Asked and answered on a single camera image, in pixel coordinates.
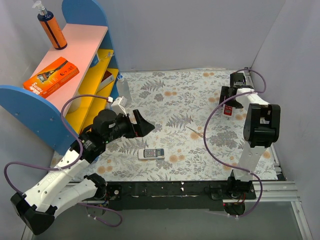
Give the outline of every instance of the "white bottle cap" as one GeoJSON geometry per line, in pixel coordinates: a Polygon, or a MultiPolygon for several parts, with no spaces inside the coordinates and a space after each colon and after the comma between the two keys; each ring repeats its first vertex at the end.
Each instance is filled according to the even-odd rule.
{"type": "Polygon", "coordinates": [[[120,82],[120,83],[122,83],[125,79],[124,79],[124,76],[122,76],[122,75],[119,75],[118,77],[117,77],[117,79],[118,79],[118,81],[120,82]]]}
{"type": "Polygon", "coordinates": [[[45,6],[42,4],[42,2],[39,0],[39,1],[36,1],[33,6],[32,6],[33,9],[37,8],[39,10],[44,10],[45,9],[45,6]]]}
{"type": "Polygon", "coordinates": [[[45,6],[42,4],[42,2],[39,0],[39,1],[36,1],[33,6],[32,6],[33,9],[37,8],[38,11],[39,11],[39,14],[42,15],[42,16],[45,16],[48,14],[48,11],[47,9],[45,8],[45,6]]]}

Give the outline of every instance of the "gray wall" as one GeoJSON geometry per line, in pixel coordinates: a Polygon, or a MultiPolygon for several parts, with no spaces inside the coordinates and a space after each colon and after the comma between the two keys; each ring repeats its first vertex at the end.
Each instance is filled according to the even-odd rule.
{"type": "MultiPolygon", "coordinates": [[[[37,20],[32,0],[0,0],[0,84],[21,86],[49,49],[44,30],[37,20]]],[[[15,213],[10,198],[14,191],[7,184],[3,168],[12,161],[48,166],[53,151],[0,106],[0,239],[20,239],[24,223],[15,213]]],[[[45,172],[11,166],[9,176],[25,191],[45,172]]]]}
{"type": "MultiPolygon", "coordinates": [[[[62,0],[43,0],[58,21],[62,0]]],[[[98,0],[121,71],[251,66],[285,0],[98,0]]]]}
{"type": "MultiPolygon", "coordinates": [[[[286,0],[253,64],[267,82],[263,97],[281,106],[276,152],[295,180],[313,238],[320,239],[320,2],[286,0]]],[[[258,77],[254,85],[262,87],[258,77]]]]}
{"type": "MultiPolygon", "coordinates": [[[[246,203],[247,209],[252,206],[246,203]]],[[[123,223],[112,228],[94,221],[83,206],[76,205],[32,240],[302,240],[290,202],[261,202],[239,221],[207,213],[207,209],[123,210],[121,214],[123,223]]],[[[114,213],[102,219],[119,221],[114,213]]]]}

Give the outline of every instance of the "white wall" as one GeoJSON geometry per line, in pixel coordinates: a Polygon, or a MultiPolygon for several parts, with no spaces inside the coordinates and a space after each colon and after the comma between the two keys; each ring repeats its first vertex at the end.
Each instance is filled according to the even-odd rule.
{"type": "MultiPolygon", "coordinates": [[[[63,0],[43,3],[64,26],[63,0]]],[[[285,0],[97,0],[121,71],[251,66],[285,0]]]]}
{"type": "MultiPolygon", "coordinates": [[[[320,1],[286,0],[253,64],[267,82],[263,97],[281,106],[275,147],[295,180],[311,233],[320,239],[320,1]]],[[[255,87],[262,88],[254,77],[255,87]]]]}
{"type": "MultiPolygon", "coordinates": [[[[38,66],[50,42],[37,20],[32,0],[0,0],[0,85],[21,86],[38,66]]],[[[0,106],[0,239],[20,239],[25,224],[10,198],[15,193],[5,180],[6,163],[21,161],[48,166],[53,151],[0,106]]],[[[25,191],[45,172],[11,166],[9,176],[25,191]]]]}

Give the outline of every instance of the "red label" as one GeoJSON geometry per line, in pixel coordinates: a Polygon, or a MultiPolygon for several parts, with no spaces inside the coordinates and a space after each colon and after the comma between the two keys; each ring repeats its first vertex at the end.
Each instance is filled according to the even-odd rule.
{"type": "Polygon", "coordinates": [[[223,114],[232,116],[232,106],[224,105],[223,114]]]}

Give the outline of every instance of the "pink shelf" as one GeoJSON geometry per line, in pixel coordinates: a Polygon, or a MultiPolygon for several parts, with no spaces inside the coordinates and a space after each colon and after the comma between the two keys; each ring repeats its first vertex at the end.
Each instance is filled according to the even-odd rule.
{"type": "Polygon", "coordinates": [[[67,23],[62,32],[68,46],[63,50],[56,50],[51,47],[32,74],[32,76],[37,74],[59,57],[64,57],[77,66],[79,73],[46,98],[59,111],[66,101],[76,95],[107,30],[108,27],[106,26],[67,23]]]}

